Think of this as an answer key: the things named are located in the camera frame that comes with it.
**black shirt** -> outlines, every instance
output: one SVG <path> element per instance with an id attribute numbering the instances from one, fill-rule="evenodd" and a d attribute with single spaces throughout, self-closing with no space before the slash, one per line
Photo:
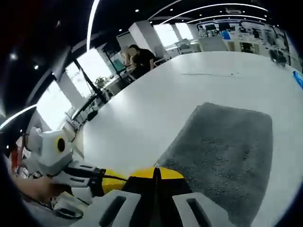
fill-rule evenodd
<path id="1" fill-rule="evenodd" d="M 239 27 L 240 32 L 246 32 L 246 29 L 244 27 Z"/>
<path id="2" fill-rule="evenodd" d="M 155 59 L 155 55 L 149 50 L 141 49 L 139 54 L 136 54 L 133 58 L 137 68 L 144 68 L 150 70 L 150 60 Z"/>
<path id="3" fill-rule="evenodd" d="M 260 38 L 259 32 L 257 30 L 253 30 L 252 34 L 255 36 L 256 39 Z"/>

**white column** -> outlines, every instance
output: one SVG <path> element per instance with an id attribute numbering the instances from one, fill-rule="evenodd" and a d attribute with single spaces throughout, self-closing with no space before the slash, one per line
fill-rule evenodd
<path id="1" fill-rule="evenodd" d="M 191 34 L 193 35 L 194 39 L 200 38 L 199 32 L 198 32 L 198 29 L 197 29 L 196 25 L 188 24 L 188 27 L 189 27 L 189 30 L 190 30 Z"/>
<path id="2" fill-rule="evenodd" d="M 171 27 L 172 27 L 172 29 L 174 30 L 174 32 L 176 33 L 176 36 L 177 36 L 178 40 L 179 40 L 179 41 L 182 41 L 183 38 L 182 38 L 182 36 L 181 36 L 181 34 L 180 34 L 180 31 L 179 31 L 179 29 L 177 28 L 176 24 L 171 25 Z"/>
<path id="3" fill-rule="evenodd" d="M 27 126 L 27 133 L 31 130 L 32 127 L 40 128 L 42 131 L 51 131 L 52 129 L 48 126 L 45 120 L 41 117 L 39 112 L 35 110 L 32 118 L 30 119 Z"/>
<path id="4" fill-rule="evenodd" d="M 124 35 L 117 36 L 117 41 L 118 41 L 122 51 L 127 50 L 127 48 L 132 44 L 137 44 L 130 33 L 126 33 Z"/>
<path id="5" fill-rule="evenodd" d="M 57 84 L 75 109 L 80 108 L 84 104 L 85 99 L 72 83 L 66 72 L 62 74 L 61 80 L 57 82 Z"/>
<path id="6" fill-rule="evenodd" d="M 155 48 L 163 48 L 163 45 L 155 29 L 147 20 L 133 23 L 128 29 L 140 48 L 148 49 L 155 53 Z"/>

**ceiling light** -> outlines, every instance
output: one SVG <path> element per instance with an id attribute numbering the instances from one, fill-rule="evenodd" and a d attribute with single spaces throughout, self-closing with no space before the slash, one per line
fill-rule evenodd
<path id="1" fill-rule="evenodd" d="M 59 27 L 59 26 L 60 26 L 60 24 L 61 24 L 61 21 L 60 21 L 60 20 L 58 20 L 57 25 L 56 25 L 56 28 L 57 28 L 57 27 Z"/>
<path id="2" fill-rule="evenodd" d="M 100 0 L 94 0 L 94 3 L 91 7 L 91 11 L 90 11 L 90 15 L 89 15 L 89 25 L 88 25 L 87 37 L 86 37 L 86 51 L 89 51 L 91 29 L 93 28 L 95 13 L 96 13 L 99 2 L 100 2 Z"/>
<path id="3" fill-rule="evenodd" d="M 190 13 L 190 12 L 193 12 L 193 11 L 196 11 L 196 10 L 199 10 L 199 9 L 205 9 L 205 8 L 214 7 L 214 6 L 247 6 L 247 7 L 253 7 L 253 8 L 261 9 L 261 10 L 264 10 L 264 11 L 268 12 L 268 10 L 265 9 L 265 8 L 262 8 L 262 7 L 259 7 L 259 6 L 254 6 L 254 5 L 249 5 L 249 4 L 242 4 L 242 3 L 220 3 L 220 4 L 209 5 L 209 6 L 202 6 L 202 7 L 199 7 L 199 8 L 191 9 L 191 10 L 186 11 L 184 13 L 180 13 L 180 14 L 178 14 L 176 16 L 173 16 L 170 19 L 162 22 L 161 25 L 165 24 L 166 22 L 168 22 L 168 21 L 170 21 L 172 19 L 175 19 L 176 17 L 182 16 L 182 15 L 184 15 L 186 13 Z"/>
<path id="4" fill-rule="evenodd" d="M 36 107 L 36 106 L 37 106 L 37 104 L 31 105 L 31 106 L 25 108 L 24 110 L 21 110 L 20 112 L 18 112 L 18 113 L 16 113 L 16 114 L 12 115 L 12 116 L 11 116 L 10 118 L 8 118 L 5 122 L 3 122 L 2 125 L 0 125 L 0 130 L 3 129 L 10 121 L 12 121 L 13 119 L 15 119 L 16 117 L 18 117 L 19 115 L 23 114 L 24 112 L 26 112 L 26 111 L 28 111 L 28 110 L 30 110 L 30 109 Z"/>
<path id="5" fill-rule="evenodd" d="M 266 19 L 260 18 L 260 17 L 248 16 L 248 15 L 229 15 L 229 14 L 227 14 L 227 15 L 218 15 L 218 16 L 211 16 L 211 17 L 200 18 L 200 19 L 197 19 L 197 20 L 191 20 L 191 21 L 189 21 L 187 23 L 189 24 L 189 23 L 192 23 L 192 22 L 195 22 L 195 21 L 198 21 L 198 20 L 205 20 L 205 19 L 211 19 L 211 18 L 216 18 L 216 17 L 249 17 L 249 18 L 254 18 L 254 19 L 259 19 L 259 20 L 266 21 Z"/>
<path id="6" fill-rule="evenodd" d="M 15 54 L 15 53 L 11 53 L 9 55 L 9 57 L 12 59 L 12 60 L 17 60 L 18 59 L 18 56 Z"/>

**person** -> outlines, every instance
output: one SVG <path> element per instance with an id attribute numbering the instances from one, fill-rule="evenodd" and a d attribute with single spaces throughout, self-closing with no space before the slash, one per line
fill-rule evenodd
<path id="1" fill-rule="evenodd" d="M 246 32 L 246 28 L 243 27 L 242 21 L 239 23 L 239 26 L 240 26 L 240 27 L 239 27 L 239 31 L 245 33 L 245 32 Z"/>
<path id="2" fill-rule="evenodd" d="M 146 49 L 141 49 L 137 45 L 130 45 L 128 48 L 128 53 L 131 56 L 131 64 L 133 65 L 132 75 L 138 79 L 143 76 L 145 73 L 152 70 L 155 61 L 155 55 Z"/>
<path id="3" fill-rule="evenodd" d="M 122 51 L 121 51 L 120 55 L 123 59 L 123 64 L 125 66 L 129 66 L 131 64 L 131 61 L 130 61 L 131 56 L 128 53 L 128 47 L 127 46 L 122 48 Z"/>
<path id="4" fill-rule="evenodd" d="M 254 37 L 256 39 L 260 38 L 260 34 L 259 34 L 259 32 L 255 28 L 252 29 L 252 34 L 254 35 Z"/>

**monitor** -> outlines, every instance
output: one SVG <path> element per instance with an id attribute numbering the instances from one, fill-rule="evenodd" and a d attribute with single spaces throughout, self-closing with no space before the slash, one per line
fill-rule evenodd
<path id="1" fill-rule="evenodd" d="M 206 25 L 205 28 L 206 28 L 207 31 L 209 31 L 209 30 L 217 30 L 217 28 L 216 28 L 215 25 Z"/>

